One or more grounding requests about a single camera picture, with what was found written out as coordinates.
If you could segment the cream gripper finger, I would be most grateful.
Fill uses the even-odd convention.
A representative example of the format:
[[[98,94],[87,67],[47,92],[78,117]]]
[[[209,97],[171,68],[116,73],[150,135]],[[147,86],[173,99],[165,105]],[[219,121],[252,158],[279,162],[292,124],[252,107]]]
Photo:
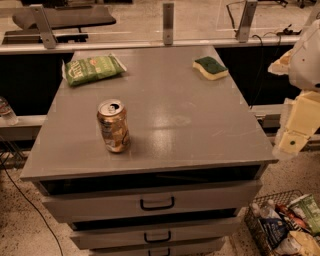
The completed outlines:
[[[297,155],[320,128],[320,93],[302,91],[289,100],[280,118],[276,148],[287,155]]]
[[[274,75],[287,75],[289,70],[290,58],[292,51],[284,53],[279,59],[274,61],[268,67],[268,72]]]

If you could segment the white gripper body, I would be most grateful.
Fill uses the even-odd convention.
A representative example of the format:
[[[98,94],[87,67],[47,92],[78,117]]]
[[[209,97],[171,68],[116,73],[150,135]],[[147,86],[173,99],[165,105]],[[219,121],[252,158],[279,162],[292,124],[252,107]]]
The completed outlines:
[[[320,20],[315,20],[294,45],[288,76],[301,90],[320,91]]]

